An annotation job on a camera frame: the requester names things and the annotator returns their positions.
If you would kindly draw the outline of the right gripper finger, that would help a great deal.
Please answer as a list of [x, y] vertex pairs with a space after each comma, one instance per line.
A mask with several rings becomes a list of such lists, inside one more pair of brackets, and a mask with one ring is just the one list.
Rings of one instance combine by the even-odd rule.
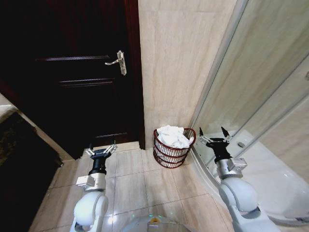
[[204, 136], [201, 127], [199, 128], [199, 135], [198, 135], [198, 138], [199, 138], [200, 142], [203, 143], [203, 144], [205, 144], [205, 145], [206, 145], [207, 143], [210, 143], [210, 142], [211, 142], [211, 140], [210, 140], [208, 137]]
[[224, 135], [224, 142], [230, 143], [232, 136], [229, 134], [229, 132], [224, 127], [221, 127], [221, 130]]

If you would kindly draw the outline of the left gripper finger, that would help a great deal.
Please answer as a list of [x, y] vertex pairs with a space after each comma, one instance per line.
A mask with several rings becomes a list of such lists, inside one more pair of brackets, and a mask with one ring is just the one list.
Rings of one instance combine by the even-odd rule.
[[88, 148], [84, 149], [84, 153], [87, 154], [90, 157], [95, 154], [95, 152], [93, 151], [92, 143], [89, 144]]
[[104, 154], [112, 154], [117, 150], [118, 146], [116, 145], [116, 141], [113, 140], [112, 144], [109, 145], [105, 150], [104, 150]]

